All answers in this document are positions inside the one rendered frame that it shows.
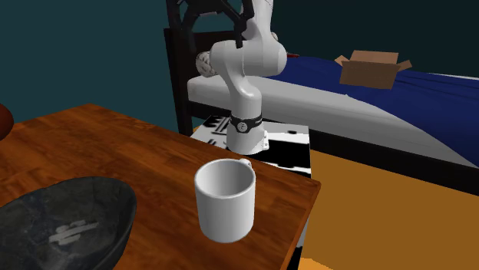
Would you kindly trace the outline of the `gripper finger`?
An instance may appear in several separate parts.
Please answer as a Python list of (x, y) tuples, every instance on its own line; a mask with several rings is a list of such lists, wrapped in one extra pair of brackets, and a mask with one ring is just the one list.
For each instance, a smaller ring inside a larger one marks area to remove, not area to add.
[(191, 53), (197, 51), (193, 26), (201, 15), (223, 11), (223, 0), (166, 0), (169, 26), (182, 37)]
[(255, 12), (252, 0), (242, 0), (243, 11), (237, 12), (228, 2), (228, 0), (220, 0), (222, 12), (234, 23), (233, 31), (235, 36), (236, 48), (243, 47), (242, 33), (247, 29), (247, 21), (254, 17)]

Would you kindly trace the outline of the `white textured ball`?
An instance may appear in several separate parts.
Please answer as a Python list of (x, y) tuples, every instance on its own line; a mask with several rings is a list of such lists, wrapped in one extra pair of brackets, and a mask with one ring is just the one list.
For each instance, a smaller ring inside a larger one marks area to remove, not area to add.
[(204, 77), (212, 77), (217, 75), (210, 63), (210, 53), (203, 51), (196, 56), (195, 65), (200, 75)]

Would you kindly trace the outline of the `bed with blue blanket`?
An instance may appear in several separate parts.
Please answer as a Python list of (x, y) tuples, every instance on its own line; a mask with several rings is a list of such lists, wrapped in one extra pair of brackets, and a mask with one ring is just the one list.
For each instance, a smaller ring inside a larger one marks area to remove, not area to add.
[[(181, 134), (193, 117), (220, 122), (230, 115), (229, 91), (219, 76), (202, 77), (195, 54), (164, 29), (170, 79)], [(309, 128), (313, 150), (479, 196), (479, 168), (406, 121), (344, 94), (252, 77), (263, 92), (266, 121)]]

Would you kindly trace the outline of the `black and white robot stand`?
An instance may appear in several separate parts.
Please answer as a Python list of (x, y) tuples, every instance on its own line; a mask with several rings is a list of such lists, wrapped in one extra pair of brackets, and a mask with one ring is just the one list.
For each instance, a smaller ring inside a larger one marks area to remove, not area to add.
[[(226, 132), (229, 122), (228, 117), (210, 116), (202, 125), (195, 128), (191, 137), (226, 149)], [(267, 131), (269, 148), (249, 157), (310, 178), (312, 169), (307, 128), (300, 125), (284, 125), (269, 121), (264, 123), (264, 127)]]

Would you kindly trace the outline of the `brown cardboard box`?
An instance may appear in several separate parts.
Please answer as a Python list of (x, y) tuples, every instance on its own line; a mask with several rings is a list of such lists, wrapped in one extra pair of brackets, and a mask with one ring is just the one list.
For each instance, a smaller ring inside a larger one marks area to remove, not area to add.
[(398, 72), (412, 67), (409, 60), (398, 63), (397, 52), (354, 50), (350, 58), (338, 56), (342, 67), (340, 84), (391, 90)]

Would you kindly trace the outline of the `brown wooden table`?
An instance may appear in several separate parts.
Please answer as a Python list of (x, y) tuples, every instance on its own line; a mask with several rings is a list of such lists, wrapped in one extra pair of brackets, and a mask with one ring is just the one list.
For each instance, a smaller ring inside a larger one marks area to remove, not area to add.
[(286, 270), (321, 185), (253, 161), (255, 221), (238, 242), (200, 231), (193, 177), (232, 153), (94, 104), (17, 123), (0, 141), (0, 206), (63, 179), (129, 184), (137, 212), (115, 270)]

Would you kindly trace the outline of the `white mug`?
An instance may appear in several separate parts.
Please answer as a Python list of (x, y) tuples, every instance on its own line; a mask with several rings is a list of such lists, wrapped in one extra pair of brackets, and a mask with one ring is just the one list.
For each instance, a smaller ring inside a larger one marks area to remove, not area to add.
[(202, 165), (194, 176), (202, 233), (219, 243), (237, 242), (252, 229), (256, 174), (248, 159), (218, 159)]

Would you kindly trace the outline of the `brown round object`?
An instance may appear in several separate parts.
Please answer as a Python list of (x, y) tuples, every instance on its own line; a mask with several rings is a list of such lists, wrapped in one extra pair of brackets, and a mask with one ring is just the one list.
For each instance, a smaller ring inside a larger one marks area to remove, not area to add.
[(11, 132), (14, 125), (14, 118), (10, 110), (0, 104), (0, 141), (5, 139)]

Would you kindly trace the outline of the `dark grey bowl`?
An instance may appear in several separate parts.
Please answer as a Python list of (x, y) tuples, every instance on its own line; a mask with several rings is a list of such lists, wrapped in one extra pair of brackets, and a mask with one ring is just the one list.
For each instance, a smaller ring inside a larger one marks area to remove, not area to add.
[(0, 207), (0, 270), (113, 270), (137, 199), (123, 181), (67, 179)]

